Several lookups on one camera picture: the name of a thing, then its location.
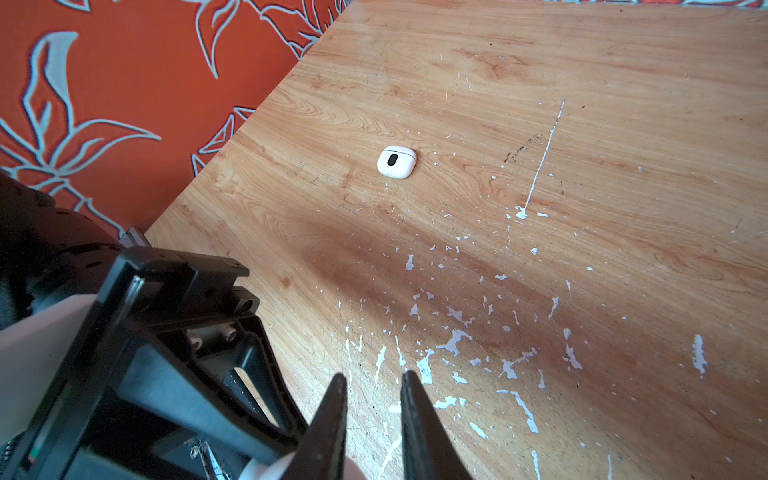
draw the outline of orange wallpaper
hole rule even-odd
[[[148,228],[344,0],[21,0],[0,18],[0,166]]]

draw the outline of wooden table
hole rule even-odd
[[[475,478],[765,478],[767,22],[355,0],[147,237],[250,268],[369,478],[417,362]]]

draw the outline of floral pattern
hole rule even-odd
[[[192,159],[192,171],[195,177],[200,173],[200,170],[205,168],[207,162],[212,159],[215,154],[219,153],[219,150],[221,150],[224,144],[235,134],[237,128],[240,128],[240,125],[242,125],[245,120],[248,120],[248,117],[254,111],[256,110],[253,108],[245,107],[234,107],[232,109],[232,113],[227,116],[227,120],[219,131],[216,132],[208,143],[200,147],[197,150],[197,153],[190,156]],[[203,158],[206,158],[207,161],[203,162],[198,155],[203,155]]]
[[[75,197],[74,211],[85,207],[88,214],[113,227],[120,236],[125,233],[124,228],[97,210],[93,198],[80,193],[70,177],[122,141],[131,138],[159,141],[161,138],[143,128],[114,120],[95,118],[80,124],[75,122],[67,83],[67,56],[77,37],[73,31],[57,31],[41,38],[32,51],[29,85],[22,97],[22,107],[34,140],[24,139],[0,117],[0,128],[12,140],[0,143],[0,151],[17,162],[16,166],[2,167],[2,170],[16,180],[34,178],[30,187],[54,198],[66,194]],[[64,137],[57,139],[50,135],[55,130],[53,121],[61,122],[59,127],[65,131]]]

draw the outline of paint stain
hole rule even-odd
[[[453,379],[456,381],[456,385],[459,383],[468,383],[466,379],[459,376],[458,372],[453,372]]]
[[[376,375],[373,377],[373,382],[376,386],[379,385],[379,372],[381,371],[382,364],[384,363],[384,352],[386,352],[386,346],[382,346],[382,349],[379,352],[379,358],[376,360]]]
[[[485,432],[482,431],[482,429],[480,427],[478,427],[477,425],[475,425],[472,422],[469,423],[469,426],[472,427],[472,430],[475,430],[475,433],[480,435],[481,439],[488,439],[488,436],[485,434]]]
[[[467,337],[470,340],[474,340],[467,332],[462,330],[453,329],[451,339],[445,345],[437,345],[438,349],[445,349],[449,352],[453,352],[453,356],[458,356],[458,348],[456,344],[462,341],[462,337]]]
[[[581,366],[578,360],[576,360],[576,355],[574,354],[573,347],[569,346],[567,343],[565,344],[565,355],[568,355],[568,357],[563,357],[563,360],[565,360],[566,362],[570,362],[575,369],[579,369],[579,370],[584,369],[584,367]]]
[[[552,319],[552,316],[554,315],[554,310],[558,308],[558,305],[560,305],[560,297],[559,296],[553,296],[552,297],[552,310],[549,312],[549,319]]]
[[[395,335],[395,343],[397,344],[397,354],[400,356],[400,366],[406,366],[406,358],[400,351],[400,341],[397,339],[397,335]]]
[[[536,471],[536,480],[541,480],[541,472],[538,470],[538,453],[535,450],[531,450],[531,457],[533,457],[533,468]]]
[[[435,354],[435,350],[427,349],[427,356],[416,362],[419,371],[422,374],[422,385],[432,383],[432,369],[429,368],[429,357]]]
[[[455,397],[447,396],[447,397],[445,397],[445,401],[444,402],[441,402],[440,400],[435,402],[435,408],[436,409],[447,409],[449,406],[456,406],[456,400],[457,400],[457,398],[455,398]]]
[[[696,370],[699,371],[699,373],[701,374],[701,377],[703,378],[704,373],[707,372],[704,366],[709,365],[709,363],[707,363],[707,361],[704,359],[704,339],[701,338],[701,335],[697,334],[696,336],[694,336],[693,348],[694,348],[694,356],[693,356],[694,368],[696,368]]]
[[[519,393],[517,393],[517,392],[509,392],[508,390],[496,390],[496,392],[497,393],[508,393],[510,395],[514,395],[515,396],[515,400],[517,400],[517,402],[518,402],[518,405],[520,405],[523,408],[523,410],[525,411],[525,414],[528,416],[528,421],[527,421],[528,428],[533,433],[538,433],[538,427],[536,426],[536,421],[533,418],[533,412],[531,412],[531,410],[528,409],[528,406],[525,405],[525,402],[523,402],[523,399],[520,398],[520,394]]]

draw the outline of white paint splatter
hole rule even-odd
[[[552,297],[552,310],[549,312],[549,319],[552,319],[552,316],[554,315],[554,309],[558,308],[558,305],[560,305],[560,297],[559,296],[553,296]]]
[[[400,355],[400,366],[406,366],[406,358],[402,356],[400,351],[400,341],[397,339],[397,335],[395,335],[395,343],[397,344],[397,354]]]
[[[350,343],[352,343],[352,346],[354,346],[358,352],[362,352],[362,335],[360,336],[360,341],[357,343],[357,345],[355,345],[354,342]]]
[[[392,460],[392,453],[395,451],[396,448],[400,446],[402,443],[402,436],[395,440],[392,443],[392,448],[389,449],[389,451],[386,453],[386,457],[384,457],[384,462],[382,463],[382,467],[379,470],[379,476],[376,477],[376,480],[381,480],[382,475],[384,475],[384,468],[386,468],[386,464],[388,464]]]
[[[434,354],[435,350],[427,349],[427,356],[416,362],[416,366],[419,367],[419,371],[422,374],[422,385],[432,383],[432,369],[429,368],[429,356]]]
[[[536,480],[541,480],[541,472],[538,470],[538,454],[535,450],[531,450],[531,457],[533,457],[533,468],[536,471]]]
[[[533,419],[533,413],[531,410],[528,410],[528,407],[525,405],[525,402],[523,402],[523,399],[520,398],[520,394],[517,392],[508,392],[506,390],[496,390],[497,393],[509,393],[510,395],[514,395],[515,399],[518,401],[518,405],[520,405],[523,410],[525,410],[525,414],[528,416],[528,427],[531,429],[533,433],[538,433],[538,427],[536,426],[536,421]]]
[[[530,358],[536,356],[536,353],[538,353],[536,352],[536,347],[533,346],[531,347],[530,352],[523,352],[522,356],[513,362],[509,362],[508,360],[502,359],[502,364],[503,364],[502,372],[498,376],[501,377],[506,373],[507,380],[517,379],[518,374],[513,370],[512,367],[517,365],[518,363],[530,361]]]
[[[440,400],[435,402],[435,408],[436,409],[447,409],[450,405],[456,406],[456,400],[457,399],[452,397],[452,396],[447,396],[447,397],[445,397],[445,401],[444,402],[441,402]]]
[[[472,423],[472,422],[470,422],[470,423],[469,423],[469,426],[471,426],[471,427],[472,427],[472,430],[475,430],[475,432],[476,432],[478,435],[480,435],[480,438],[482,438],[482,439],[488,439],[488,436],[485,434],[485,432],[483,432],[483,431],[480,429],[480,427],[478,427],[477,425],[475,425],[475,424],[474,424],[474,423]]]
[[[453,318],[457,319],[459,322],[464,323],[464,320],[462,320],[464,313],[462,313],[461,310],[454,310],[453,308],[448,306],[448,316],[452,316]]]
[[[384,363],[384,352],[386,352],[386,346],[382,346],[381,352],[379,352],[379,358],[376,360],[376,375],[373,377],[373,382],[378,386],[379,384],[379,372],[382,369]]]
[[[704,366],[709,365],[709,363],[707,363],[707,361],[704,359],[704,339],[701,338],[701,335],[697,334],[696,336],[694,336],[693,347],[694,347],[694,356],[693,356],[694,367],[696,368],[696,370],[699,371],[699,373],[703,377],[704,373],[707,372],[704,369]]]
[[[474,340],[470,335],[467,335],[466,332],[453,329],[451,339],[448,341],[448,343],[446,343],[445,345],[437,345],[437,348],[448,350],[449,352],[453,352],[453,356],[458,356],[458,349],[456,348],[456,343],[461,342],[463,336],[467,337],[470,340]]]
[[[565,344],[565,354],[568,355],[568,357],[563,357],[563,360],[566,362],[571,362],[571,365],[574,366],[575,369],[583,370],[584,367],[581,366],[581,364],[576,360],[576,355],[574,354],[574,349],[572,346],[569,346],[567,343]]]
[[[414,316],[416,315],[416,320],[421,320],[422,317],[419,315],[419,305],[418,303],[414,303],[411,307],[411,313],[408,314],[408,316]]]
[[[544,155],[541,157],[541,163],[538,165],[538,170],[536,170],[536,175],[533,177],[533,183],[531,184],[531,191],[528,192],[528,199],[525,201],[525,206],[520,209],[519,212],[516,213],[516,217],[520,218],[522,220],[525,220],[527,215],[525,214],[525,209],[528,208],[528,203],[531,201],[531,195],[533,195],[533,190],[536,188],[536,179],[538,179],[538,173],[541,171],[541,167],[544,166],[544,161],[547,159],[547,154],[549,153],[549,147],[552,144],[552,135],[554,135],[554,131],[558,128],[558,122],[560,121],[560,116],[563,115],[563,109],[565,108],[565,97],[563,97],[563,105],[560,106],[560,113],[558,113],[558,117],[554,121],[554,126],[549,131],[549,141],[547,142],[547,148],[544,150]]]
[[[518,374],[515,373],[515,370],[512,368],[512,366],[515,363],[514,362],[510,362],[510,361],[508,361],[506,359],[503,359],[502,362],[504,363],[504,365],[502,367],[502,372],[499,374],[499,376],[502,376],[502,375],[504,375],[506,373],[508,380],[512,380],[512,379],[516,380],[516,379],[518,379]]]
[[[458,372],[453,372],[453,379],[456,381],[456,385],[459,383],[468,383],[466,379],[463,379],[458,375]]]

